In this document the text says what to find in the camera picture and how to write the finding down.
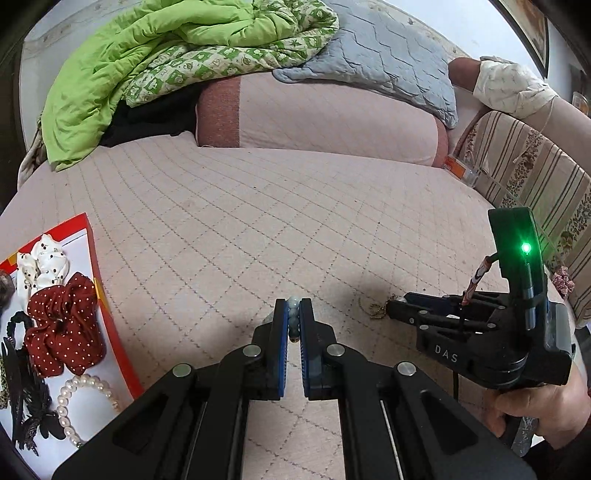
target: white cloth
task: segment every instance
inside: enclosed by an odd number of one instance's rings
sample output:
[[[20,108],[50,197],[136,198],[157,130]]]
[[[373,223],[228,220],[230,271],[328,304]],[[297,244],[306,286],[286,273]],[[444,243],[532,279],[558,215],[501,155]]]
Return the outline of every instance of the white cloth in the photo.
[[[17,254],[17,296],[27,312],[29,299],[39,290],[63,285],[70,269],[59,242],[44,233],[30,254]]]
[[[33,285],[37,285],[37,262],[31,254],[17,253],[17,297],[22,309],[27,312],[27,304],[31,298]]]
[[[521,119],[536,113],[558,93],[528,67],[506,60],[484,60],[474,96],[493,110]]]

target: bead bracelet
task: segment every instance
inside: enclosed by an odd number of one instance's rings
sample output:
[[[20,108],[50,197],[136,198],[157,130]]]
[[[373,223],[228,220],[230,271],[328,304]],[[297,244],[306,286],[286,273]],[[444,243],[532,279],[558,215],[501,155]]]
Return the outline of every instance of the bead bracelet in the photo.
[[[66,407],[70,401],[70,398],[72,397],[72,394],[80,387],[91,387],[97,389],[105,397],[107,397],[107,399],[111,402],[111,406],[116,412],[120,411],[119,401],[115,398],[113,391],[106,381],[101,380],[97,376],[91,377],[87,374],[75,375],[71,380],[67,380],[65,386],[61,388],[60,394],[57,397],[59,406],[56,408],[56,412],[60,419],[60,425],[64,428],[66,437],[70,439],[76,448],[80,448],[82,445],[84,445],[85,441],[80,438],[72,426],[72,423],[68,418],[68,409]]]

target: green patterned quilt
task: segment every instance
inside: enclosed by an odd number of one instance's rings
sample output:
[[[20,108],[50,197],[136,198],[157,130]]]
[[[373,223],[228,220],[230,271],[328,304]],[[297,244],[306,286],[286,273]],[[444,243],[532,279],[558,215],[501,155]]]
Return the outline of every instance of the green patterned quilt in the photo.
[[[48,160],[63,170],[92,152],[123,98],[135,106],[190,83],[299,65],[338,28],[320,0],[144,0],[63,64],[41,116]]]
[[[316,55],[339,28],[336,14],[319,0],[262,0],[258,9],[295,21],[296,32],[259,47],[172,46],[129,84],[124,94],[127,105],[142,105],[191,83],[300,65]]]

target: floral fabric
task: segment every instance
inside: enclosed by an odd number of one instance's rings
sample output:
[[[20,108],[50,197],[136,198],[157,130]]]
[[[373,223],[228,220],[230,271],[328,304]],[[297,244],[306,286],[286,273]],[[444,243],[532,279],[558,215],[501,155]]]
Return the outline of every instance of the floral fabric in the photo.
[[[532,209],[544,262],[568,269],[579,325],[591,319],[591,179],[557,145],[501,112],[487,113],[460,158],[480,172],[475,189],[495,207]]]

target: pink pillow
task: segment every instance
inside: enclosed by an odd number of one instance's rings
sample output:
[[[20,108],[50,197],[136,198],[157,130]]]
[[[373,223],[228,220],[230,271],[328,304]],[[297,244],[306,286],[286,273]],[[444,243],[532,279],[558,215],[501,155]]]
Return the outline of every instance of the pink pillow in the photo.
[[[199,99],[197,142],[320,151],[443,165],[448,140],[430,113],[344,83],[286,84],[270,72],[218,80]]]

